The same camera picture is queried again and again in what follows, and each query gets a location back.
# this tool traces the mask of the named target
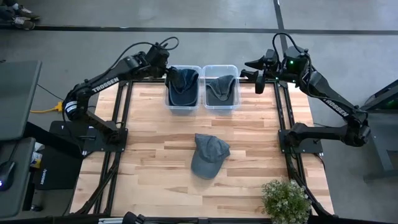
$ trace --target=cap brim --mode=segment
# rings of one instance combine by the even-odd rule
[[[204,179],[213,179],[217,176],[218,172],[221,169],[224,161],[219,161],[216,163],[210,163],[204,161],[200,156],[199,153],[195,150],[192,157],[191,163],[191,170],[192,172],[197,175],[198,177]]]

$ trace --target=baseball cap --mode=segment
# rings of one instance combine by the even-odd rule
[[[206,101],[209,106],[234,105],[236,77],[225,75],[206,82]]]
[[[204,179],[215,178],[224,160],[231,155],[229,144],[206,134],[195,134],[195,142],[197,148],[192,157],[192,172]]]
[[[166,80],[169,88],[170,106],[196,106],[198,101],[197,71],[192,69],[175,69],[172,78]]]

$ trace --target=potted plant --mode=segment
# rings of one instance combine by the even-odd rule
[[[268,213],[277,224],[306,223],[311,202],[296,181],[273,180],[262,186],[263,213]]]

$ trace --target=wooden table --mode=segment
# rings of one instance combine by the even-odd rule
[[[296,122],[312,125],[307,96],[292,87],[289,90]],[[111,120],[116,91],[115,85],[99,95],[96,114],[104,120]],[[277,138],[280,127],[274,89],[268,85],[257,95],[254,85],[241,85],[241,91],[242,105],[231,116],[212,115],[203,105],[195,116],[172,116],[164,106],[163,84],[134,84],[127,119],[129,138],[112,216],[131,211],[147,217],[267,217],[261,214],[261,185],[287,179]],[[231,146],[231,156],[213,180],[191,173],[195,133],[215,135]],[[104,153],[96,152],[83,161],[71,212],[81,208],[97,187],[103,157]],[[319,158],[302,157],[309,188],[333,213]]]

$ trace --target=gray floor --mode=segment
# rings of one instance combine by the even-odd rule
[[[278,28],[272,0],[23,0],[42,15],[42,24],[120,27]],[[283,0],[286,29],[398,30],[395,0]],[[0,31],[0,59],[41,60],[39,83],[58,96],[85,78],[100,74],[128,45],[155,42],[175,35],[180,46],[170,53],[170,64],[234,64],[254,60],[271,48],[273,34],[198,32],[67,32]],[[294,35],[310,49],[313,64],[347,100],[362,105],[382,87],[398,78],[398,35]],[[131,50],[146,50],[138,47]],[[53,107],[57,99],[36,91],[35,110]],[[339,126],[344,122],[318,100],[310,99],[314,122]],[[32,114],[29,119],[48,129],[57,113]],[[322,141],[326,176],[335,213],[341,217],[398,222],[398,181],[363,182],[363,175],[380,169],[374,149],[353,148]],[[52,192],[46,211],[36,216],[59,215],[70,192]]]

